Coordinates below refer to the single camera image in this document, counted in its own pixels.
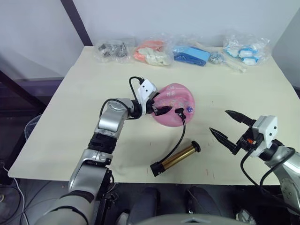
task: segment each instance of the beige tabletop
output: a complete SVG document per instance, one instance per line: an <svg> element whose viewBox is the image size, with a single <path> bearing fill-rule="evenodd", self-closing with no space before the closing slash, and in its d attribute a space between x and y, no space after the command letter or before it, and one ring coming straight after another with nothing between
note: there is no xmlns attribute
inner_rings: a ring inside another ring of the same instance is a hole
<svg viewBox="0 0 300 225"><path fill-rule="evenodd" d="M252 119L278 116L277 139L300 150L300 101L275 61L250 67L239 74L224 65L199 67L175 62L154 67L140 62L100 64L92 47L85 47L55 92L19 157L10 177L69 180L108 98L131 98L128 79L142 76L158 89L170 83L185 85L193 93L196 109L178 150L197 141L202 151L154 177L150 165L164 157L180 138L182 127L165 127L150 115L125 121L110 168L116 182L251 184L240 170L241 150L234 156L216 141L209 127L236 142L247 126L231 119L224 110L235 110ZM245 163L259 181L268 167L259 158ZM272 174L265 184L278 184Z"/></svg>

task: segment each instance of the white cable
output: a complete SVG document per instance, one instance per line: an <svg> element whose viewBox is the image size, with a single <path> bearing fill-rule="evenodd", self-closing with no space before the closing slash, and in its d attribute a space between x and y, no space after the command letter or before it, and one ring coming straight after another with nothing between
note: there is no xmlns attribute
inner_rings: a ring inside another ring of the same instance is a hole
<svg viewBox="0 0 300 225"><path fill-rule="evenodd" d="M4 169L6 172L8 172L8 170L4 167L4 163L2 163L2 164L3 164L3 169ZM13 179L14 179L14 181L15 181L15 184L17 185L17 188L18 188L18 190L19 190L21 196L22 196L22 199L23 199L23 208L22 208L22 212L23 212L23 216L24 216L24 218L25 218L25 221L26 221L27 225L29 225L27 216L26 216L26 214L25 214L25 197L24 197L23 192L21 191L21 189L20 189L20 187L19 187L19 184L18 184L17 180L16 180L14 177L13 177Z"/></svg>

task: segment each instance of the brass cylinder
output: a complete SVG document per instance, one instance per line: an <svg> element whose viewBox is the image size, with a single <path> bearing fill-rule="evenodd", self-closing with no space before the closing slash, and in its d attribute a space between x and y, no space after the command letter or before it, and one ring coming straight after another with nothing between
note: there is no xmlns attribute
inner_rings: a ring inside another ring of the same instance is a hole
<svg viewBox="0 0 300 225"><path fill-rule="evenodd" d="M166 159L164 162L162 162L163 167L165 170L169 169L170 167L174 166L176 163L180 162L181 160L185 159L189 155L192 155L195 152L195 148L193 145L188 146L184 150L176 153L172 157Z"/></svg>

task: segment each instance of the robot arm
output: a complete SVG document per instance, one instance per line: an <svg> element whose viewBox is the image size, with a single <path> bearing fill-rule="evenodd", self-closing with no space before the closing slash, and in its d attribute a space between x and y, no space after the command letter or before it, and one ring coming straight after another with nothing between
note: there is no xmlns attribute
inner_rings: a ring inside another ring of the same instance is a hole
<svg viewBox="0 0 300 225"><path fill-rule="evenodd" d="M248 125L249 129L236 144L229 141L221 132L210 128L212 134L234 155L242 148L250 156L262 159L271 169L263 176L259 185L251 181L262 189L264 179L274 172L280 182L285 206L290 213L299 216L300 154L274 139L278 130L277 117L260 116L258 120L253 120L239 112L226 110L226 113L234 120Z"/></svg>
<svg viewBox="0 0 300 225"><path fill-rule="evenodd" d="M95 200L101 200L110 185L113 151L124 121L133 115L167 113L171 107L156 109L152 100L158 93L149 80L140 79L138 102L128 98L109 99L100 115L88 148L84 150L68 185L68 194L58 199L37 225L91 224Z"/></svg>

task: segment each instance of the black end cap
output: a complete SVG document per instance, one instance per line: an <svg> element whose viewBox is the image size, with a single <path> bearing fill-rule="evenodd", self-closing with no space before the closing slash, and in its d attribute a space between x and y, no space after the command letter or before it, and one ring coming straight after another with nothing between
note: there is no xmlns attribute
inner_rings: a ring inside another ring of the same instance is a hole
<svg viewBox="0 0 300 225"><path fill-rule="evenodd" d="M150 168L155 177L165 171L164 166L160 162L153 163Z"/></svg>
<svg viewBox="0 0 300 225"><path fill-rule="evenodd" d="M200 145L196 141L192 141L192 146L195 148L196 152L201 151Z"/></svg>

